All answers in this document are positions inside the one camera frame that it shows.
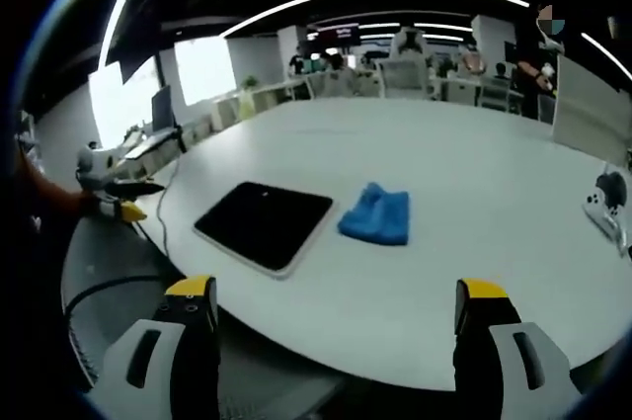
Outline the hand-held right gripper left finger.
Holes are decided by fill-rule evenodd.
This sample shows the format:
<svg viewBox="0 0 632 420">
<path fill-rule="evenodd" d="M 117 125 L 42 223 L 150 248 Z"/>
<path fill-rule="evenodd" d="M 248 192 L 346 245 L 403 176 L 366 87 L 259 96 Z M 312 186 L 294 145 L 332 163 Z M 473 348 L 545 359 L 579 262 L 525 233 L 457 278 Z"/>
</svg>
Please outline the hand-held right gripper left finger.
<svg viewBox="0 0 632 420">
<path fill-rule="evenodd" d="M 216 279 L 177 281 L 107 350 L 91 401 L 106 419 L 218 419 Z"/>
</svg>

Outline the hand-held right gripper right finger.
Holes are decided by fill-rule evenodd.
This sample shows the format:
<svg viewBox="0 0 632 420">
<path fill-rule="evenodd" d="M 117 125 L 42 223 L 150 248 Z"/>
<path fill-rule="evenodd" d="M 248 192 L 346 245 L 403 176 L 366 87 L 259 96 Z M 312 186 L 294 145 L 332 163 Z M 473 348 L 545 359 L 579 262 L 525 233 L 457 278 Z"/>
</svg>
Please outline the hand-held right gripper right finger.
<svg viewBox="0 0 632 420">
<path fill-rule="evenodd" d="M 563 419 L 581 398 L 567 356 L 497 284 L 457 281 L 454 335 L 460 419 Z"/>
</svg>

